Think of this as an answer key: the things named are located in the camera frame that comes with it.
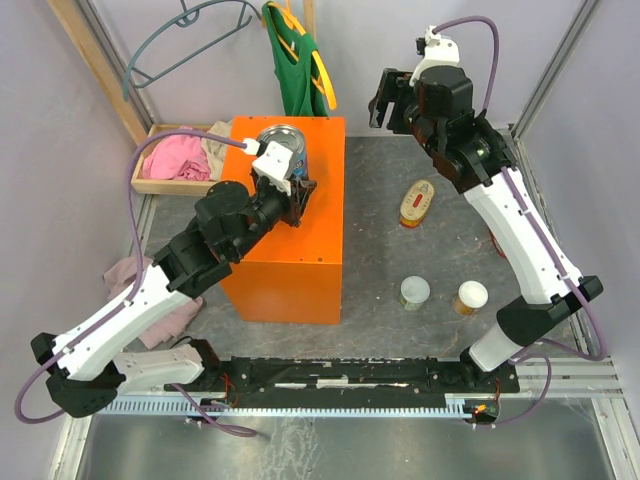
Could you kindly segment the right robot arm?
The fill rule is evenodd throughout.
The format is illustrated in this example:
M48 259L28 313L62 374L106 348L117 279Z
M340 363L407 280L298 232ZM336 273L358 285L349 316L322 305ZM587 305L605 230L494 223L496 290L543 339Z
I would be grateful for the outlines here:
M467 389L481 391L495 370L541 340L604 291L560 249L526 191L511 148L485 113L472 107L473 83L460 67L439 65L416 81L384 69L369 102L369 123L413 136L434 168L481 216L513 269L520 295L465 352L458 368Z

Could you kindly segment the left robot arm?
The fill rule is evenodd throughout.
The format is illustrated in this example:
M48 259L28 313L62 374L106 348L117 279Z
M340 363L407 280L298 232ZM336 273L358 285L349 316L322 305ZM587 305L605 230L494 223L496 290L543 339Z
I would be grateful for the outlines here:
M184 231L159 250L134 283L102 312L71 331L31 342L48 373L52 401L74 418L92 415L119 394L146 387L215 387L222 363L205 340L170 350L126 354L124 347L156 321L187 305L232 272L278 223L297 227L317 184L295 178L282 192L265 177L253 192L236 181L215 184L195 204Z

